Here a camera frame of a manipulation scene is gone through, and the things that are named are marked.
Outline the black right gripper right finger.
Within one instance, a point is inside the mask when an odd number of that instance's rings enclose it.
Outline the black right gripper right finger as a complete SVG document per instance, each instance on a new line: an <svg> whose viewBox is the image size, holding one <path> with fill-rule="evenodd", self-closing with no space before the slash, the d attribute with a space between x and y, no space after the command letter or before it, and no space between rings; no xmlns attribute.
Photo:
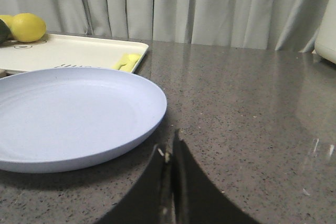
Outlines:
<svg viewBox="0 0 336 224"><path fill-rule="evenodd" d="M173 140L172 187L177 223L257 223L211 182L179 130Z"/></svg>

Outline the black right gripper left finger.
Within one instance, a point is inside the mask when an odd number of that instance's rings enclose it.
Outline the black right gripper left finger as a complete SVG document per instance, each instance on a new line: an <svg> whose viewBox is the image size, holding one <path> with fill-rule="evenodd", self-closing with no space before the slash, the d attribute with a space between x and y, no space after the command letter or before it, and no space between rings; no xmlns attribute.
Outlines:
<svg viewBox="0 0 336 224"><path fill-rule="evenodd" d="M160 144L128 193L97 223L172 223L171 156Z"/></svg>

